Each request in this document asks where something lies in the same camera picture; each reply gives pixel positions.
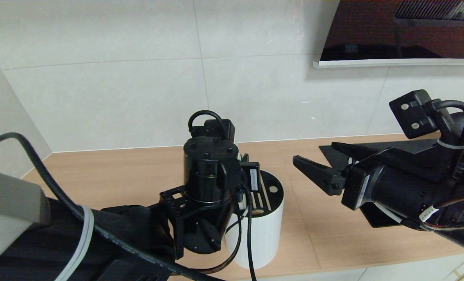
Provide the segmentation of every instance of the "white cylinder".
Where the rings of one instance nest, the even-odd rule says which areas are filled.
[[[280,241],[280,224],[282,222],[282,210],[284,209],[284,198],[280,205],[270,212],[268,215],[263,217],[253,217],[251,225],[251,252],[253,258],[253,266],[255,269],[264,267],[270,263],[277,249],[279,248]],[[237,216],[232,215],[227,227],[232,225],[237,221]],[[237,252],[236,258],[234,261],[244,267],[249,269],[248,263],[248,218],[244,217],[241,221],[242,225],[242,237],[241,237],[241,246]],[[234,251],[234,248],[237,244],[237,238],[239,237],[239,227],[234,226],[230,231],[225,235],[225,243],[227,245],[227,250],[229,254]]]

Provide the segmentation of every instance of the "white cylindrical container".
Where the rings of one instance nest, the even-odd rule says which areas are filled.
[[[251,249],[253,265],[255,269],[264,267],[270,263],[280,241],[280,225],[282,223],[282,210],[284,208],[284,190],[277,178],[268,172],[261,171],[261,187],[258,191],[251,192],[253,199]],[[237,221],[237,215],[232,215],[227,227]],[[248,217],[242,221],[241,246],[234,261],[249,269],[248,263]],[[237,244],[239,236],[238,226],[231,228],[225,235],[227,250],[231,254]]]

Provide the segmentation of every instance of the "label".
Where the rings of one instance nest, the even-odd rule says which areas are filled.
[[[366,193],[366,189],[368,188],[368,183],[369,183],[369,177],[371,175],[368,174],[365,178],[364,178],[364,182],[362,183],[362,187],[360,188],[360,194],[359,194],[359,199],[357,200],[357,204],[355,205],[356,208],[360,207],[361,203],[362,203],[362,199],[364,199],[364,193]]]
[[[256,169],[250,170],[251,176],[251,190],[258,191],[258,173]]]
[[[433,206],[428,207],[426,210],[424,210],[421,215],[419,215],[419,219],[422,222],[426,222],[427,219],[429,219],[434,213],[436,213],[438,209],[434,208]]]

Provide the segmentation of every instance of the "countertop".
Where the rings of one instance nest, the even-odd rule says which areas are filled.
[[[281,181],[286,196],[279,250],[271,263],[256,270],[257,277],[347,270],[464,253],[462,247],[434,233],[403,226],[372,228],[360,211],[343,206],[340,196],[327,196],[291,162],[293,155],[301,155],[329,165],[318,147],[331,142],[402,140],[407,139],[395,134],[239,144],[241,153],[248,153],[251,161],[260,162],[261,169]],[[159,192],[182,184],[182,154],[181,146],[53,153],[45,165],[76,203],[95,209],[149,206],[159,200]],[[47,196],[54,197],[36,171],[24,179],[39,183]],[[177,262],[188,267],[213,267],[227,256],[225,247],[209,255],[186,251]],[[214,276],[248,279],[249,272],[232,263]]]

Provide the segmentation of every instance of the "white cable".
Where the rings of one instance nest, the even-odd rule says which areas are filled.
[[[84,211],[84,222],[82,224],[82,232],[77,248],[74,251],[73,256],[67,263],[66,267],[62,270],[55,281],[66,281],[74,273],[75,269],[80,265],[82,259],[88,251],[91,236],[93,235],[93,225],[95,224],[95,218],[93,212],[88,206],[80,205]]]
[[[375,202],[375,205],[376,205],[376,207],[378,207],[378,209],[380,209],[382,212],[384,212],[385,215],[389,216],[390,219],[393,219],[394,221],[396,221],[396,222],[398,222],[398,223],[401,223],[401,222],[402,222],[402,218],[401,218],[401,217],[398,217],[397,215],[395,215],[394,213],[392,213],[390,210],[388,210],[387,208],[385,208],[385,207],[382,206],[381,204]]]

